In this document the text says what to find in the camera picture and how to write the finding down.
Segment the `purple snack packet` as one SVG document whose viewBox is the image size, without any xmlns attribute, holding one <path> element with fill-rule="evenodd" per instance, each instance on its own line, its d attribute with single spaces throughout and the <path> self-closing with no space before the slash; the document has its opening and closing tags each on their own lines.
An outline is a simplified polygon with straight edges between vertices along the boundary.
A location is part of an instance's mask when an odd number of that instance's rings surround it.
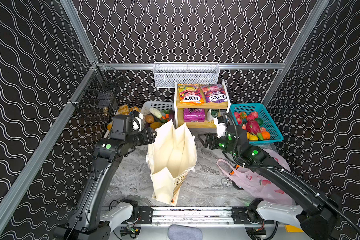
<svg viewBox="0 0 360 240">
<path fill-rule="evenodd" d="M 187 123 L 204 122 L 206 118 L 204 109 L 184 109 L 183 116 L 184 116 L 184 122 Z"/>
</svg>

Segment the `green drink can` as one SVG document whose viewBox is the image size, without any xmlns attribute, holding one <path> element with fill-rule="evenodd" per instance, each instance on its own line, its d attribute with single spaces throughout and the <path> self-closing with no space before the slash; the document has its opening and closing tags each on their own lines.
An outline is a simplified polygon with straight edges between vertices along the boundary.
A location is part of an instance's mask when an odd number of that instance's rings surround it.
<svg viewBox="0 0 360 240">
<path fill-rule="evenodd" d="M 206 116 L 207 122 L 213 122 L 219 116 L 219 112 L 219 109 L 209 109 Z"/>
</svg>

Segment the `cream canvas tote bag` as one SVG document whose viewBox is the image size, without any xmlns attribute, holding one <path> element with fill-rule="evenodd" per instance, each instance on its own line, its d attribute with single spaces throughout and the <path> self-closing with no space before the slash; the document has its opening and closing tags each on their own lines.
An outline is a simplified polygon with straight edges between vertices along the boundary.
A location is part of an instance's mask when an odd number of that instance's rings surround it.
<svg viewBox="0 0 360 240">
<path fill-rule="evenodd" d="M 152 198 L 175 207 L 181 186 L 197 163 L 195 136 L 186 124 L 175 128 L 173 121 L 156 132 L 155 142 L 148 146 L 146 155 L 154 188 Z"/>
</svg>

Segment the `orange Fox's candy bag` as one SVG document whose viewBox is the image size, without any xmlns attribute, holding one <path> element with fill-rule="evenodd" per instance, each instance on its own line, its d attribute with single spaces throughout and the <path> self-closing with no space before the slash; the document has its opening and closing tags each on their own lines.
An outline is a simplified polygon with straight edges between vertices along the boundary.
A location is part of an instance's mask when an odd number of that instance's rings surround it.
<svg viewBox="0 0 360 240">
<path fill-rule="evenodd" d="M 205 103 L 199 84 L 179 84 L 180 103 L 201 105 Z"/>
</svg>

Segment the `pink plastic grocery bag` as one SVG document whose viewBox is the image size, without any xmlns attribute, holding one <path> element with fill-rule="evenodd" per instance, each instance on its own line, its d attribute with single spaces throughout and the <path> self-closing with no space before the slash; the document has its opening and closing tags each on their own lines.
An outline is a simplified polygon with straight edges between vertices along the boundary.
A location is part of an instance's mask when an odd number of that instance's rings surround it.
<svg viewBox="0 0 360 240">
<path fill-rule="evenodd" d="M 235 170 L 230 162 L 223 159 L 217 160 L 217 166 L 232 183 L 236 184 L 237 187 L 247 192 L 253 198 L 261 198 L 268 202 L 288 206 L 294 204 L 293 199 L 277 187 L 276 184 L 249 169 L 239 167 Z M 231 176 L 229 173 L 232 170 L 235 173 Z"/>
</svg>

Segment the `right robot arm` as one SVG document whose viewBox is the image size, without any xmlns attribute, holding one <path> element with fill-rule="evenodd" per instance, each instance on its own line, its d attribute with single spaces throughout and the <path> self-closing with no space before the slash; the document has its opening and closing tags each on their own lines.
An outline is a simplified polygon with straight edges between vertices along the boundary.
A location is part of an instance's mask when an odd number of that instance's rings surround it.
<svg viewBox="0 0 360 240">
<path fill-rule="evenodd" d="M 311 187 L 282 167 L 268 152 L 251 145 L 246 130 L 237 125 L 228 126 L 222 137 L 207 133 L 199 134 L 198 139 L 205 148 L 220 149 L 225 155 L 232 155 L 234 164 L 266 178 L 297 203 L 297 206 L 288 206 L 256 199 L 250 205 L 253 213 L 247 214 L 250 221 L 256 218 L 257 221 L 280 222 L 300 228 L 313 240 L 331 240 L 336 223 L 343 219 L 360 236 L 360 228 L 340 211 L 336 199 Z"/>
</svg>

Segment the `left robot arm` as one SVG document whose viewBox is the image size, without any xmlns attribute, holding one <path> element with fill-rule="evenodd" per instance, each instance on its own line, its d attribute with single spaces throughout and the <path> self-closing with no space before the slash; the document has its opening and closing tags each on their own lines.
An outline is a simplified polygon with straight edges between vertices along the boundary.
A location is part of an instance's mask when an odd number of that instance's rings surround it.
<svg viewBox="0 0 360 240">
<path fill-rule="evenodd" d="M 134 201 L 121 202 L 113 209 L 114 221 L 101 219 L 102 205 L 122 159 L 138 146 L 154 143 L 156 136 L 152 128 L 142 129 L 137 117 L 113 117 L 108 137 L 98 141 L 94 148 L 92 171 L 74 213 L 65 224 L 54 229 L 57 240 L 107 240 L 119 224 L 138 220 L 139 206 Z"/>
</svg>

